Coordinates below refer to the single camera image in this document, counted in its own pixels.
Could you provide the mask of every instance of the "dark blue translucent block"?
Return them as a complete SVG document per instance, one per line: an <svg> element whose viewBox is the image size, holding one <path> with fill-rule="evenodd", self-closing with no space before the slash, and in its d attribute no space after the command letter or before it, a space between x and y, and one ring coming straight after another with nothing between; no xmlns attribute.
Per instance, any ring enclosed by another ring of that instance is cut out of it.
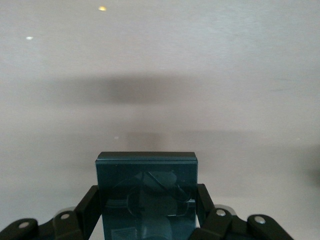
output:
<svg viewBox="0 0 320 240"><path fill-rule="evenodd" d="M196 227L193 152L102 152L96 160L106 240L187 240Z"/></svg>

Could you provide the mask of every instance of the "silver bolt head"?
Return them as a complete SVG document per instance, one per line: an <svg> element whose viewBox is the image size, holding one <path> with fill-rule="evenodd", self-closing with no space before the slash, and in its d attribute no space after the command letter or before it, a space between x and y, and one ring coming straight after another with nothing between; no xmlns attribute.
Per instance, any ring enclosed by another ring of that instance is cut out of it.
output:
<svg viewBox="0 0 320 240"><path fill-rule="evenodd" d="M255 216L254 220L258 223L258 224L265 224L266 220L262 217L262 216Z"/></svg>
<svg viewBox="0 0 320 240"><path fill-rule="evenodd" d="M64 219L67 219L70 217L70 214L69 213L66 213L66 214L63 214L60 219L64 220Z"/></svg>
<svg viewBox="0 0 320 240"><path fill-rule="evenodd" d="M218 216L220 216L220 217L224 217L224 216L226 215L226 212L223 211L222 209L218 209L218 210L216 211L216 214L217 214Z"/></svg>
<svg viewBox="0 0 320 240"><path fill-rule="evenodd" d="M25 222L23 222L23 223L21 223L20 225L19 225L19 228L20 229L24 229L24 228L26 228L26 227L28 227L29 226L29 222L28 221L25 221Z"/></svg>

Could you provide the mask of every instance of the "acrylic block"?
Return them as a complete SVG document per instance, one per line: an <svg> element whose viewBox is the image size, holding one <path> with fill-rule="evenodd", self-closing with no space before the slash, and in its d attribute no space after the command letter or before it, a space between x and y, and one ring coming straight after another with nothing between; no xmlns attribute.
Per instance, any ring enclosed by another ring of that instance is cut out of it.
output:
<svg viewBox="0 0 320 240"><path fill-rule="evenodd" d="M193 152L102 152L96 160L106 240L187 240L196 227Z"/></svg>

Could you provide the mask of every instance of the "black plastic part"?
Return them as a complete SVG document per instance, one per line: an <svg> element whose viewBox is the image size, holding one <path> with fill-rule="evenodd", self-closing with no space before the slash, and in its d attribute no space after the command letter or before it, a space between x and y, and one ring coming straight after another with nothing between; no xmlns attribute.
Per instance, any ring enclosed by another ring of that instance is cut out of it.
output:
<svg viewBox="0 0 320 240"><path fill-rule="evenodd" d="M52 219L38 227L38 239L41 239L41 240L54 240L55 239L55 232L54 232L54 226L53 226Z"/></svg>
<svg viewBox="0 0 320 240"><path fill-rule="evenodd" d="M0 232L0 240L31 240L38 234L38 222L33 218L23 218L14 221Z"/></svg>
<svg viewBox="0 0 320 240"><path fill-rule="evenodd" d="M255 217L262 217L264 224L255 221ZM272 218L267 215L251 215L247 225L252 234L262 240L293 240L293 238Z"/></svg>
<svg viewBox="0 0 320 240"><path fill-rule="evenodd" d="M83 240L77 215L74 211L64 211L53 219L55 240Z"/></svg>
<svg viewBox="0 0 320 240"><path fill-rule="evenodd" d="M255 238L252 235L239 235L234 232L229 232L223 240L261 240L261 238Z"/></svg>
<svg viewBox="0 0 320 240"><path fill-rule="evenodd" d="M74 212L76 213L79 227L82 229L83 237L88 240L101 216L99 188L97 185L90 188L76 206Z"/></svg>
<svg viewBox="0 0 320 240"><path fill-rule="evenodd" d="M208 190L204 184L197 185L196 202L196 215L198 217L200 227L202 227L211 210L215 209L215 205L212 202Z"/></svg>
<svg viewBox="0 0 320 240"><path fill-rule="evenodd" d="M196 228L189 237L189 240L221 240L221 237L206 229Z"/></svg>
<svg viewBox="0 0 320 240"><path fill-rule="evenodd" d="M222 209L225 215L220 216L217 214L217 210L219 209L212 209L201 228L215 233L220 238L224 238L231 228L232 215L227 210Z"/></svg>
<svg viewBox="0 0 320 240"><path fill-rule="evenodd" d="M250 231L248 230L247 222L240 219L236 215L232 216L232 224L231 224L230 232L232 233L232 235L238 235L238 239L256 239L256 238L253 238L253 236L250 234Z"/></svg>

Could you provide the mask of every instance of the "white table surface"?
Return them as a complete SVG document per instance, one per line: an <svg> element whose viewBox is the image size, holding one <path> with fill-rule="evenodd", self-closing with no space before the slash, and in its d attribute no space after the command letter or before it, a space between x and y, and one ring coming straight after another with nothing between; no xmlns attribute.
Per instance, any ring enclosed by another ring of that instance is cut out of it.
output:
<svg viewBox="0 0 320 240"><path fill-rule="evenodd" d="M215 204L319 240L319 12L298 0L2 0L0 229L77 205L102 151L188 151Z"/></svg>

